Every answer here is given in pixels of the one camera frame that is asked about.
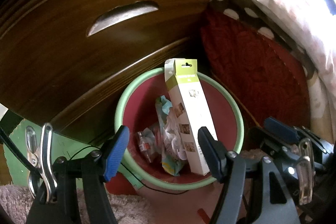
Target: trash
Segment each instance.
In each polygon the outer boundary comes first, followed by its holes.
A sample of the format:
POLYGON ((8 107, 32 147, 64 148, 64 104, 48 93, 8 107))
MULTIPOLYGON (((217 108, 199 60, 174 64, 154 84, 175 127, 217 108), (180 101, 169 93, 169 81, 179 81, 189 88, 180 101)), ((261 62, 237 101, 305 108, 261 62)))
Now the trash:
POLYGON ((179 133, 179 124, 172 104, 165 96, 155 101, 155 109, 160 126, 160 136, 155 136, 157 149, 162 155, 162 167, 173 175, 179 176, 186 163, 186 153, 179 133))
POLYGON ((174 144, 181 141, 192 173, 206 175, 209 168, 198 144, 198 130, 205 126, 215 140, 217 135, 197 76, 197 60, 168 59, 165 62, 165 81, 176 114, 176 121, 172 124, 174 129, 178 128, 182 139, 176 139, 174 144))
POLYGON ((149 163, 154 162, 154 160, 159 156, 157 152, 155 136, 152 130, 145 128, 145 130, 137 133, 137 139, 139 144, 139 149, 143 156, 149 163))

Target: white box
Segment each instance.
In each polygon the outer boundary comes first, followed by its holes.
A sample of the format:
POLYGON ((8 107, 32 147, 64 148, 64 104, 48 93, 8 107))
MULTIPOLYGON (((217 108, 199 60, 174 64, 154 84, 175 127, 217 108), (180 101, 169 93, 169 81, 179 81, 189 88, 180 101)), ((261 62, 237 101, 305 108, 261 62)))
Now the white box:
POLYGON ((198 130, 207 127, 215 140, 217 135, 197 76, 197 60, 168 59, 165 62, 165 81, 191 172, 206 175, 209 168, 198 144, 198 130))

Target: white pillowcase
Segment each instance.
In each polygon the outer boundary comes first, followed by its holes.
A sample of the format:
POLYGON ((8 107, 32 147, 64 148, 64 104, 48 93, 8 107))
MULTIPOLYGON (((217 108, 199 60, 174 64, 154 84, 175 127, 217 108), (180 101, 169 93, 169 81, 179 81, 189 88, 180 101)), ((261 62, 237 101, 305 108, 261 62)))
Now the white pillowcase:
POLYGON ((303 47, 323 80, 336 109, 336 19, 305 0, 252 0, 303 47))

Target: stainless steel clip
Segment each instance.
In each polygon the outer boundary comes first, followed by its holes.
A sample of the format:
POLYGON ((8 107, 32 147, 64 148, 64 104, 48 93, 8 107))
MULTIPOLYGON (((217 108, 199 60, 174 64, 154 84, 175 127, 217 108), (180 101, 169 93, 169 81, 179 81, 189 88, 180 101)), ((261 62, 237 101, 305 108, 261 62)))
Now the stainless steel clip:
POLYGON ((299 151, 300 156, 308 156, 310 159, 310 165, 313 175, 313 187, 315 182, 315 167, 314 167, 314 152, 313 152, 313 146, 311 144, 311 140, 309 138, 304 138, 299 142, 299 151))
MULTIPOLYGON (((51 163, 51 143, 53 140, 53 127, 46 123, 42 128, 40 146, 37 145, 35 130, 31 126, 26 128, 26 147, 28 161, 37 168, 45 183, 47 189, 46 203, 52 201, 57 189, 57 182, 53 174, 51 163)), ((33 197, 40 187, 40 178, 38 175, 29 172, 28 186, 33 197)))
POLYGON ((304 205, 311 202, 313 194, 313 172, 310 158, 302 156, 296 162, 296 173, 299 179, 299 204, 304 205))

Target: plastic wrapper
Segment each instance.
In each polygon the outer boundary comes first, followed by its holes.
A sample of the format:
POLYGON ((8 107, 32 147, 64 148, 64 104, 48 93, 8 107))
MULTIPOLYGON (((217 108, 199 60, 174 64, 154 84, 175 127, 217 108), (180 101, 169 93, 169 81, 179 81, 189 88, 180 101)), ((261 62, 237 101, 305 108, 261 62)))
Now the plastic wrapper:
POLYGON ((179 171, 186 163, 186 153, 176 115, 165 96, 156 99, 155 109, 160 127, 160 133, 157 132, 155 139, 157 151, 162 155, 162 167, 167 173, 179 176, 179 171))
POLYGON ((144 131, 138 132, 137 139, 142 155, 149 163, 154 162, 154 160, 159 156, 159 153, 157 152, 155 136, 152 130, 146 128, 144 131))

